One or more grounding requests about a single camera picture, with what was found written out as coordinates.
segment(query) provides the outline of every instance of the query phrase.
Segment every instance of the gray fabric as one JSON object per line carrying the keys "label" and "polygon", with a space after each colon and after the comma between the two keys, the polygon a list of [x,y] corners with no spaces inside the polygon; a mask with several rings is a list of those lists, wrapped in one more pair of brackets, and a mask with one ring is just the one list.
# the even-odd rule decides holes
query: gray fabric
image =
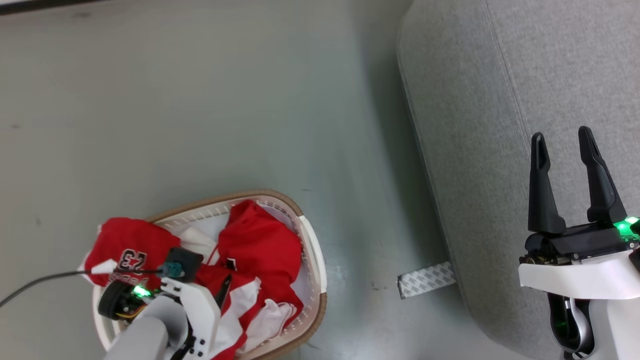
{"label": "gray fabric", "polygon": [[494,341],[557,359],[544,294],[518,282],[529,139],[547,138],[568,225],[586,222],[578,127],[590,126],[640,214],[640,14],[635,1],[417,0],[399,64],[461,292]]}

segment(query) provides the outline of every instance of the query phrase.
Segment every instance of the gray floor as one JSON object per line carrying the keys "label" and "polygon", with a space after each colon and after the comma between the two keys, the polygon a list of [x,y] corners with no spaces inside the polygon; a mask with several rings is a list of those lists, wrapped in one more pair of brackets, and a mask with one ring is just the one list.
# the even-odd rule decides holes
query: gray floor
{"label": "gray floor", "polygon": [[[321,328],[286,359],[521,359],[450,287],[397,72],[409,1],[113,0],[0,17],[0,295],[73,269],[113,216],[252,188],[289,194],[329,276]],[[98,359],[90,287],[0,311],[3,358]]]}

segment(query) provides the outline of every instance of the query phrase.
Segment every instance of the green light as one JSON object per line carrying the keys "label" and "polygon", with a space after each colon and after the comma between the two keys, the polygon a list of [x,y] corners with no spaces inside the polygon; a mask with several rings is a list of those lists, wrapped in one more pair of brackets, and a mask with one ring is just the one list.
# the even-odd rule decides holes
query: green light
{"label": "green light", "polygon": [[151,296],[151,291],[148,291],[142,286],[136,286],[135,288],[133,288],[133,292],[139,297]]}

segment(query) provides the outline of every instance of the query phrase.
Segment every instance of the basket handle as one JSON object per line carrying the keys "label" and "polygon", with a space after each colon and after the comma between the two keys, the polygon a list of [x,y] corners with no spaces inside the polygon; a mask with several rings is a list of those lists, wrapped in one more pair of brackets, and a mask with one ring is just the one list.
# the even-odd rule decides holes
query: basket handle
{"label": "basket handle", "polygon": [[326,293],[326,268],[324,266],[324,257],[322,255],[322,250],[320,249],[320,243],[318,243],[316,232],[304,215],[298,218],[302,223],[302,229],[305,232],[305,236],[309,239],[311,249],[314,253],[314,262],[316,263],[317,272],[320,275],[320,292]]}

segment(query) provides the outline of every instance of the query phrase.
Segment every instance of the laundry basket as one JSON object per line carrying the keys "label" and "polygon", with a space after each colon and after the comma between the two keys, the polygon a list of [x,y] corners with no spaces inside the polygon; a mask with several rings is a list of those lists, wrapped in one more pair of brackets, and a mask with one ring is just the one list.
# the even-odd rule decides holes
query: laundry basket
{"label": "laundry basket", "polygon": [[[304,304],[302,312],[281,335],[267,340],[251,352],[236,357],[240,360],[273,359],[306,342],[320,326],[326,310],[326,270],[322,251],[311,224],[298,205],[281,193],[256,190],[201,200],[146,220],[177,235],[185,227],[197,222],[228,215],[233,206],[247,199],[255,201],[289,226],[300,238],[303,249],[302,266],[296,280],[296,293]],[[103,287],[93,287],[92,309],[98,337],[105,350],[108,350],[115,336],[125,329],[125,323],[112,321],[98,314],[98,301],[103,291]]]}

